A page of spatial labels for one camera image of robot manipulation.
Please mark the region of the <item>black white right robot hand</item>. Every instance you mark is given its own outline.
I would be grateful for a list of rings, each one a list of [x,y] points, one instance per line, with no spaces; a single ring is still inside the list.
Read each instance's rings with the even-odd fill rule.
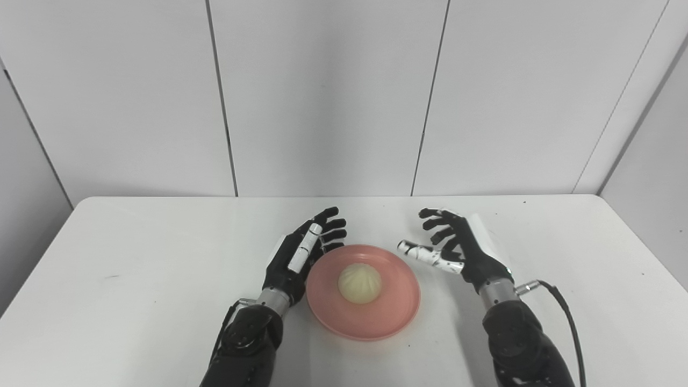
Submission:
[[[482,221],[474,214],[461,216],[449,209],[421,209],[423,230],[435,230],[431,245],[425,246],[401,240],[397,249],[413,258],[447,273],[460,275],[479,291],[496,280],[508,280],[514,285],[513,273],[500,260]]]

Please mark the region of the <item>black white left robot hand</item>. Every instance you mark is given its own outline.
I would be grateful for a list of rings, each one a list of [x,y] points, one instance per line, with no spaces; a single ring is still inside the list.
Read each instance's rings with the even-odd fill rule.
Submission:
[[[338,215],[337,206],[326,208],[287,234],[268,264],[262,289],[282,292],[290,307],[298,304],[315,262],[344,246],[347,222]]]

